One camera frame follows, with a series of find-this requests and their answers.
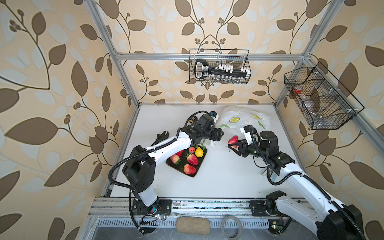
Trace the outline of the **large red fake strawberry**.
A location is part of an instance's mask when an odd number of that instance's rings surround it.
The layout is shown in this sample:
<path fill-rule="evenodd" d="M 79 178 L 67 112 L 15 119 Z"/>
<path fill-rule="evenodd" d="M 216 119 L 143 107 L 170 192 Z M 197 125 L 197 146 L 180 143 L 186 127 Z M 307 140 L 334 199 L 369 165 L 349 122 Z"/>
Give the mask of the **large red fake strawberry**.
<path fill-rule="evenodd" d="M 199 160 L 198 160 L 198 158 L 197 158 L 196 155 L 193 154 L 193 153 L 189 153 L 189 154 L 187 155 L 187 161 L 188 161 L 191 165 L 194 165 L 194 166 L 196 166 L 196 165 L 199 164 Z"/>

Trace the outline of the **red yellow fake apple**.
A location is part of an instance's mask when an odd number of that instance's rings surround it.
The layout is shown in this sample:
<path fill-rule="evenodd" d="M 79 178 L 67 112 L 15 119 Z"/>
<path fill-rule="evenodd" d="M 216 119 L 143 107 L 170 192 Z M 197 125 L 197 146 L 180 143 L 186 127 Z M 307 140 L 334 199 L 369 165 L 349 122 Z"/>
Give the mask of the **red yellow fake apple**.
<path fill-rule="evenodd" d="M 184 165 L 184 173 L 187 175 L 193 175 L 197 172 L 197 169 L 189 164 Z"/>

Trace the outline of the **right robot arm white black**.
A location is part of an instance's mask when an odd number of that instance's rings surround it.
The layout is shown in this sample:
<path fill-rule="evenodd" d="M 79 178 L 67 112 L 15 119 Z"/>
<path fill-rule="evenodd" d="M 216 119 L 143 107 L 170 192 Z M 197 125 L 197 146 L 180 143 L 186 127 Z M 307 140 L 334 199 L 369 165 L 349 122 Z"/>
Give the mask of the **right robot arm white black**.
<path fill-rule="evenodd" d="M 280 151 L 278 137 L 271 131 L 257 130 L 251 126 L 241 128 L 245 139 L 232 137 L 228 148 L 238 156 L 261 158 L 266 165 L 268 182 L 273 186 L 289 183 L 311 205 L 307 208 L 282 191 L 266 197 L 266 213 L 270 216 L 287 215 L 300 223 L 319 240 L 364 240 L 361 211 L 354 205 L 345 205 L 334 198 L 289 155 Z"/>

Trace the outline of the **yellow fake lemon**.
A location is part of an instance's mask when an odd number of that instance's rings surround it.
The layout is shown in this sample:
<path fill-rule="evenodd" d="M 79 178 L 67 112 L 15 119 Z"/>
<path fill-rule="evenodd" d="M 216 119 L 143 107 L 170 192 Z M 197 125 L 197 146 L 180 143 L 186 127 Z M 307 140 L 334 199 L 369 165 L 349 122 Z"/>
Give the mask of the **yellow fake lemon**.
<path fill-rule="evenodd" d="M 204 150 L 200 147 L 196 148 L 195 155 L 197 158 L 201 158 L 204 155 Z"/>

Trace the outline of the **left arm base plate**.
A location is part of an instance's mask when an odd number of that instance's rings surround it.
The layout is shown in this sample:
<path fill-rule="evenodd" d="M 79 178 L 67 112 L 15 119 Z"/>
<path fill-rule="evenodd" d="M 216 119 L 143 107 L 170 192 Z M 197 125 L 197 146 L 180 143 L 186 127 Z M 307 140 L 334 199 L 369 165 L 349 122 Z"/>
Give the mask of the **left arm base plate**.
<path fill-rule="evenodd" d="M 172 211 L 172 200 L 157 199 L 152 205 L 147 207 L 143 201 L 134 200 L 132 204 L 133 210 L 137 215 L 169 215 Z"/>

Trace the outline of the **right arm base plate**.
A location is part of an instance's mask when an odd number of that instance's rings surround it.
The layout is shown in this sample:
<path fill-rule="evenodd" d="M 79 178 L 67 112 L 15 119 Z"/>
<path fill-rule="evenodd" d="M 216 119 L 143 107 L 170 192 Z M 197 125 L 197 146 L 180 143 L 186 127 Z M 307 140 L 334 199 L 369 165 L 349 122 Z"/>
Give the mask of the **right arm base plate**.
<path fill-rule="evenodd" d="M 250 201 L 250 210 L 253 217 L 277 217 L 280 213 L 267 206 L 266 200 L 253 200 Z"/>

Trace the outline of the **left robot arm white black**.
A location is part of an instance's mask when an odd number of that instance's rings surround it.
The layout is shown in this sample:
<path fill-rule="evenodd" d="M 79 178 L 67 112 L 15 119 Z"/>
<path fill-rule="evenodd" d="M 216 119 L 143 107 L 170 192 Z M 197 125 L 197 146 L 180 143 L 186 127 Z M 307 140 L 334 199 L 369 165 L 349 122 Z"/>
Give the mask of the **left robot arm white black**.
<path fill-rule="evenodd" d="M 167 132 L 159 135 L 154 145 L 143 148 L 138 145 L 130 155 L 112 166 L 108 173 L 111 184 L 129 190 L 129 213 L 134 226 L 141 234 L 148 232 L 134 218 L 132 196 L 145 207 L 145 215 L 160 214 L 159 197 L 153 189 L 156 166 L 165 162 L 176 153 L 186 150 L 202 140 L 219 142 L 224 135 L 215 127 L 218 114 L 215 111 L 198 111 L 192 114 L 175 136 L 165 139 Z"/>

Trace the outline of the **green leafy fake sprig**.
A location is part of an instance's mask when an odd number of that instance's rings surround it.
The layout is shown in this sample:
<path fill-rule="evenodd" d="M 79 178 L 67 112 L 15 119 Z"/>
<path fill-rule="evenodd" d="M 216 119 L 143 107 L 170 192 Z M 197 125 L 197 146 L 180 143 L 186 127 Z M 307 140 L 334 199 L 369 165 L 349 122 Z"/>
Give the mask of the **green leafy fake sprig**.
<path fill-rule="evenodd" d="M 206 142 L 206 140 L 203 140 L 202 142 L 200 142 L 198 144 L 198 147 L 200 147 L 203 151 L 206 149 L 205 142 Z"/>

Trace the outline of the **white plastic bag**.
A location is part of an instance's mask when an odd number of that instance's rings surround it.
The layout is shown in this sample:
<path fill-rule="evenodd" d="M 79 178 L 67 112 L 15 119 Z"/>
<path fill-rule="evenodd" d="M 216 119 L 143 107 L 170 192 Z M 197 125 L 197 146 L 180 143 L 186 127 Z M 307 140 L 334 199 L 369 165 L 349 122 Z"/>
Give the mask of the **white plastic bag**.
<path fill-rule="evenodd" d="M 219 142 L 209 141 L 210 147 L 226 146 L 228 141 L 238 136 L 239 140 L 244 139 L 241 128 L 252 125 L 260 133 L 271 129 L 270 116 L 255 110 L 240 108 L 235 106 L 226 107 L 215 122 L 216 128 L 221 128 L 224 132 Z"/>

